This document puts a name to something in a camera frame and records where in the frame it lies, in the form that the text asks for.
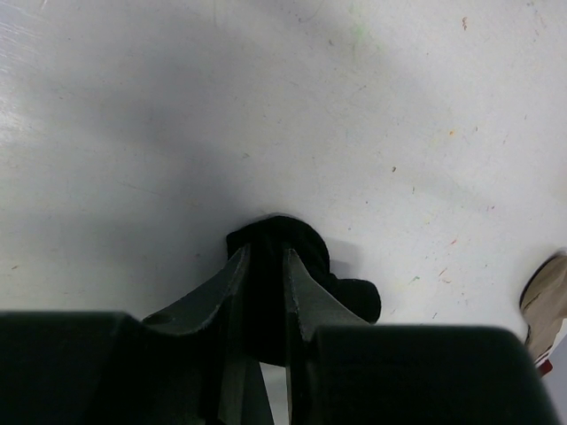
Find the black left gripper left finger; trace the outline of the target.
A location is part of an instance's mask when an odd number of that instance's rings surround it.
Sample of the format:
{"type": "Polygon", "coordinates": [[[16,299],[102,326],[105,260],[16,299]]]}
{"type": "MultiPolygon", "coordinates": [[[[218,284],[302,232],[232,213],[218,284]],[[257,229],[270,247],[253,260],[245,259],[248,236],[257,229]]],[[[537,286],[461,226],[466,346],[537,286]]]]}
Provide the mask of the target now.
{"type": "Polygon", "coordinates": [[[151,384],[174,424],[271,424],[260,363],[245,349],[245,287],[251,250],[211,279],[143,319],[154,336],[151,384]]]}

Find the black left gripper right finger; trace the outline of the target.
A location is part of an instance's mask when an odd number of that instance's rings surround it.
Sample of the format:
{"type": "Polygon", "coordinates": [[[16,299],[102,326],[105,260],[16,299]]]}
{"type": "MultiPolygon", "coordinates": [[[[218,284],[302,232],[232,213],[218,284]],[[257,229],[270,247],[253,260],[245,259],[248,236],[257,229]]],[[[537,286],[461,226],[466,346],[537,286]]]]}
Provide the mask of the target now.
{"type": "Polygon", "coordinates": [[[365,326],[315,281],[295,250],[283,254],[286,385],[291,424],[324,424],[322,363],[317,331],[325,327],[365,326]]]}

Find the tan sock with maroon cuff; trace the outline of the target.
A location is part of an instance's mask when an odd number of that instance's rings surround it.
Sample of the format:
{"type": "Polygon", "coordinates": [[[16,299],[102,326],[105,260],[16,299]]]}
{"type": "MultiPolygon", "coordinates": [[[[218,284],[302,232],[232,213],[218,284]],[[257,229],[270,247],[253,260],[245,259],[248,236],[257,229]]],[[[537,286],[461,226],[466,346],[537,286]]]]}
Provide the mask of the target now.
{"type": "Polygon", "coordinates": [[[550,355],[566,337],[566,252],[547,259],[525,285],[519,311],[527,325],[524,345],[542,376],[553,369],[550,355]]]}

